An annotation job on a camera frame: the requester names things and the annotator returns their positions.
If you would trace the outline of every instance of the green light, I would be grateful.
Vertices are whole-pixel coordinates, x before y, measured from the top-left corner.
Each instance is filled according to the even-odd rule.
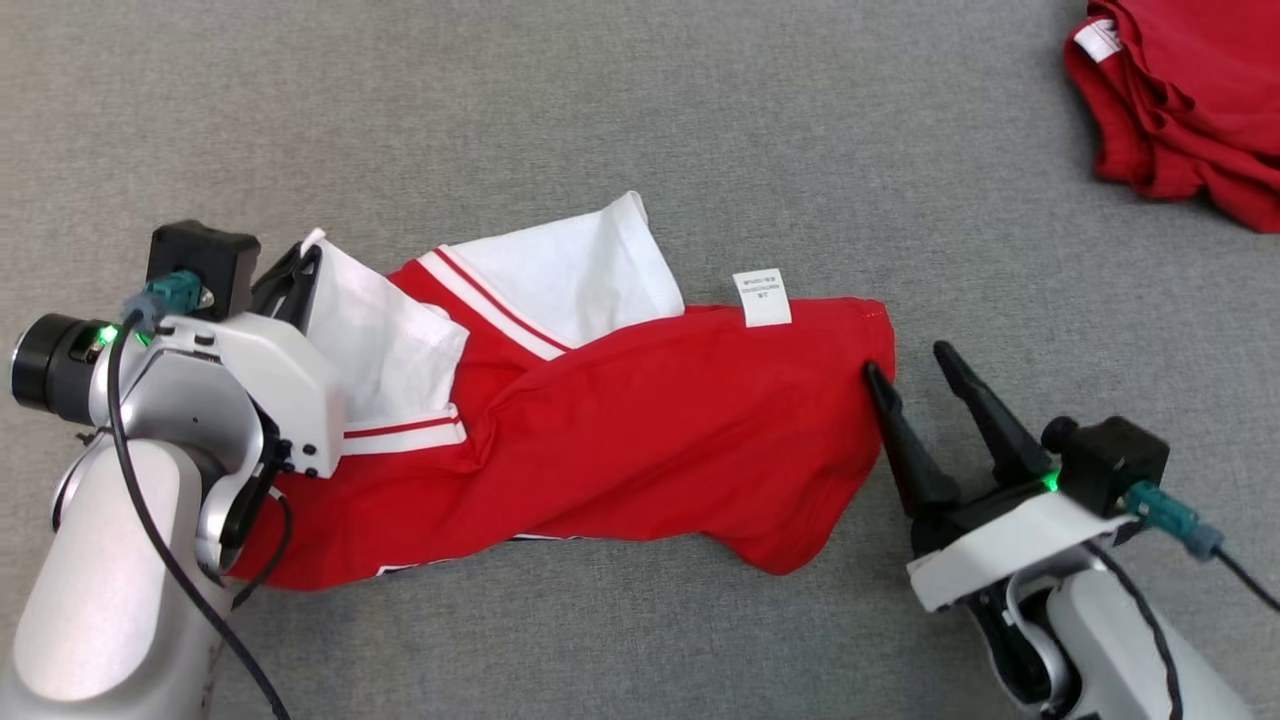
[[[1057,492],[1057,474],[1061,471],[1061,468],[1056,468],[1053,471],[1041,478],[1041,484],[1044,486],[1044,489],[1048,492]]]
[[[97,331],[97,341],[102,345],[111,345],[111,341],[115,340],[115,336],[118,334],[120,334],[119,328],[115,325],[106,325]]]

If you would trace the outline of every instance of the teal connector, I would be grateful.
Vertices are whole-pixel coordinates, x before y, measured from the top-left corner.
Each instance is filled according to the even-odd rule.
[[[1178,538],[1193,557],[1204,562],[1222,544],[1222,532],[1199,521],[1199,514],[1148,482],[1129,488],[1125,510]]]
[[[160,300],[165,315],[187,315],[200,306],[201,290],[204,286],[200,283],[200,275],[191,270],[178,270],[147,281],[142,292]]]

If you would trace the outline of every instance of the red stripe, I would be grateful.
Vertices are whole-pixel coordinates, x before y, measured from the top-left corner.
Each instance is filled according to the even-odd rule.
[[[439,258],[440,260],[444,260],[444,264],[445,264],[445,265],[448,265],[448,266],[449,266],[449,268],[451,268],[451,269],[452,269],[452,270],[453,270],[454,273],[457,273],[457,274],[458,274],[458,277],[461,277],[462,279],[467,281],[467,283],[468,283],[468,284],[470,284],[471,287],[474,287],[474,288],[475,288],[475,290],[476,290],[476,291],[477,291],[477,292],[479,292],[480,295],[483,295],[485,300],[488,300],[489,302],[492,302],[492,304],[493,304],[493,306],[494,306],[494,307],[497,307],[497,309],[498,309],[498,310],[499,310],[499,311],[500,311],[500,313],[502,313],[503,315],[506,315],[506,316],[507,316],[507,318],[508,318],[508,319],[509,319],[511,322],[513,322],[513,323],[516,323],[517,325],[520,325],[521,328],[524,328],[524,329],[529,331],[529,333],[530,333],[530,334],[532,334],[532,336],[534,336],[534,337],[536,337],[538,340],[541,340],[541,341],[543,341],[543,342],[545,342],[547,345],[550,345],[552,347],[554,347],[554,348],[559,350],[561,352],[568,352],[568,351],[570,351],[570,348],[568,348],[568,347],[566,347],[564,345],[562,345],[562,343],[559,343],[559,342],[556,342],[554,340],[552,340],[552,338],[547,337],[545,334],[543,334],[543,333],[538,332],[538,329],[532,328],[532,327],[531,327],[531,325],[530,325],[529,323],[526,323],[526,322],[521,320],[520,318],[517,318],[517,316],[516,316],[516,315],[515,315],[515,314],[513,314],[513,313],[512,313],[511,310],[508,310],[508,309],[507,309],[507,307],[506,307],[506,306],[504,306],[504,305],[503,305],[502,302],[498,302],[498,299],[497,299],[497,297],[494,297],[494,296],[489,295],[489,291],[486,291],[486,290],[484,288],[484,286],[481,286],[480,283],[477,283],[475,278],[472,278],[472,277],[471,277],[470,274],[467,274],[467,272],[466,272],[466,270],[463,270],[462,268],[460,268],[460,266],[458,266],[458,264],[457,264],[457,263],[454,263],[452,258],[449,258],[448,255],[445,255],[444,252],[442,252],[439,247],[436,247],[436,249],[435,249],[435,250],[433,250],[431,252],[435,252],[435,255],[436,255],[436,256],[438,256],[438,258]]]
[[[434,420],[419,420],[417,423],[406,423],[403,425],[392,425],[388,428],[374,428],[371,430],[351,430],[348,433],[342,433],[342,437],[353,439],[357,437],[389,436],[408,430],[420,430],[422,428],[434,428],[435,425],[452,425],[454,421],[454,418],[435,418]]]

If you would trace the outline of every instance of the cable connector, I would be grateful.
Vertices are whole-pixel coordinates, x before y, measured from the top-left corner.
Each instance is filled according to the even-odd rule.
[[[1222,544],[1222,532],[1199,521],[1199,514],[1148,482],[1129,488],[1125,510],[1142,520],[1178,538],[1187,552],[1201,562],[1213,559],[1213,551]]]
[[[142,315],[138,329],[155,333],[156,324],[165,315],[187,315],[200,307],[204,286],[200,275],[191,270],[178,270],[168,275],[147,281],[142,292],[124,301],[123,316],[132,313]]]

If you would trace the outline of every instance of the red fabric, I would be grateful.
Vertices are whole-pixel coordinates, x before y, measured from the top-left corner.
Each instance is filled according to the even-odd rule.
[[[1068,38],[1068,73],[1102,128],[1098,177],[1184,200],[1204,190],[1280,232],[1280,3],[1092,0],[1121,49],[1100,63]]]
[[[705,533],[790,573],[822,550],[879,454],[860,380],[868,360],[895,368],[879,302],[792,301],[791,324],[763,328],[739,307],[694,307],[543,361],[417,263],[392,279],[472,333],[453,393],[467,441],[282,477],[294,529],[273,585],[320,589],[521,533]],[[236,575],[261,569],[280,523],[269,502]]]

